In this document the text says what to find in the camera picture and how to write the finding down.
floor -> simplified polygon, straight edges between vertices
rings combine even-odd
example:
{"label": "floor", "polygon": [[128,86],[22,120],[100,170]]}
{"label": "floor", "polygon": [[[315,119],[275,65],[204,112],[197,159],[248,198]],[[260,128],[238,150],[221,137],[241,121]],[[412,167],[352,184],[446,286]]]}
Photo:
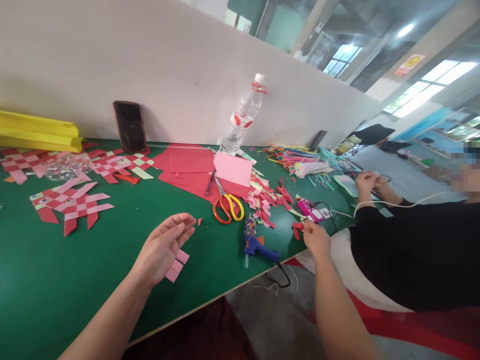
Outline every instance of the floor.
{"label": "floor", "polygon": [[[366,170],[392,178],[392,187],[411,202],[427,196],[449,192],[427,203],[455,201],[459,197],[445,183],[424,175],[409,161],[370,146],[353,157]],[[292,285],[286,289],[272,286],[264,276],[227,295],[227,299],[245,329],[260,360],[323,359],[321,339],[316,325],[306,314],[315,308],[315,278],[308,270],[293,266],[298,278],[298,290],[291,269],[287,269]],[[281,281],[282,274],[273,270],[270,276]],[[429,348],[395,339],[373,336],[385,359],[452,360]]]}

yellow scissors handle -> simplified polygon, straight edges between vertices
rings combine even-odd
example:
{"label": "yellow scissors handle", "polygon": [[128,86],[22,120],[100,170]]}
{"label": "yellow scissors handle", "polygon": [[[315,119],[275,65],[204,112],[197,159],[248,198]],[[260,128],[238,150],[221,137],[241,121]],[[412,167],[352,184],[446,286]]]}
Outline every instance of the yellow scissors handle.
{"label": "yellow scissors handle", "polygon": [[[242,203],[240,202],[240,200],[238,200],[232,194],[225,194],[225,197],[228,200],[228,202],[230,203],[230,212],[231,212],[231,215],[233,216],[233,219],[235,221],[242,220],[244,218],[245,213],[244,213],[244,207],[243,207]],[[232,200],[235,201],[238,204],[238,206],[240,207],[240,217],[237,217],[235,215],[234,203],[232,202]]]}

blue glue gun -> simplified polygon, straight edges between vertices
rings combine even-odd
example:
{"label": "blue glue gun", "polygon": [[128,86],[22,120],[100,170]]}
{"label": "blue glue gun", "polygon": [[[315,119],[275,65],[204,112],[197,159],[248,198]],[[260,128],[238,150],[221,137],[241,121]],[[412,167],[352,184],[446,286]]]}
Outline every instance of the blue glue gun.
{"label": "blue glue gun", "polygon": [[245,231],[243,234],[245,236],[245,248],[243,249],[243,252],[246,255],[245,267],[248,267],[248,256],[254,256],[257,252],[260,255],[263,255],[264,257],[269,259],[270,261],[273,261],[275,264],[280,261],[280,256],[277,251],[268,250],[265,248],[264,237],[256,236],[257,221],[251,216],[249,216],[248,219],[245,221]]}

person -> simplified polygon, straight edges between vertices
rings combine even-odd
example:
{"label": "person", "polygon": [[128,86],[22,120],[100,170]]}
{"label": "person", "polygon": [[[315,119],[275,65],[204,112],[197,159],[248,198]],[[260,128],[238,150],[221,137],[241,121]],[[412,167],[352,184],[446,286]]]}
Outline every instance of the person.
{"label": "person", "polygon": [[[121,359],[153,287],[172,266],[176,254],[195,231],[188,213],[172,215],[148,236],[125,279],[93,319],[60,356],[60,360]],[[305,244],[315,258],[315,308],[327,359],[378,359],[373,342],[335,270],[330,236],[306,222]]]}
{"label": "person", "polygon": [[[480,168],[464,166],[453,177],[454,189],[469,196],[461,202],[411,207],[374,172],[360,173],[355,184],[358,222],[334,235],[331,247],[347,289],[367,306],[391,312],[480,305]],[[393,204],[386,205],[392,217],[372,202],[373,188]]]}

warning sign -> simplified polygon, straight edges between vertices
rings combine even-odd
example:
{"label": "warning sign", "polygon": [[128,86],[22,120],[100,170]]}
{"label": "warning sign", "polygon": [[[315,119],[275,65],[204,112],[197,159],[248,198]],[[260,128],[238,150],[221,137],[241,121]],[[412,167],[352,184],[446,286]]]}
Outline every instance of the warning sign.
{"label": "warning sign", "polygon": [[414,68],[420,61],[423,60],[425,55],[413,54],[410,56],[400,67],[394,72],[397,76],[405,76],[411,69]]}

